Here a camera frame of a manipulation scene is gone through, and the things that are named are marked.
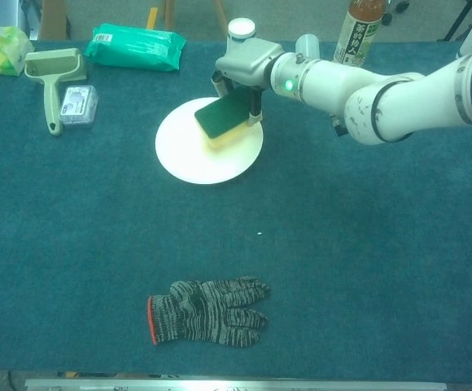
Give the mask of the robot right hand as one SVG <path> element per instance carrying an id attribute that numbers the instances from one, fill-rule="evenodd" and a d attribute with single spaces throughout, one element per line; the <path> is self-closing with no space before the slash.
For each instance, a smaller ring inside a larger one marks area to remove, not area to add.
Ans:
<path id="1" fill-rule="evenodd" d="M 271 87 L 272 67 L 284 53 L 280 44 L 253 37 L 232 46 L 215 62 L 212 83 L 220 96 L 227 95 L 235 84 L 249 89 L 249 126 L 263 118 L 261 96 Z"/>

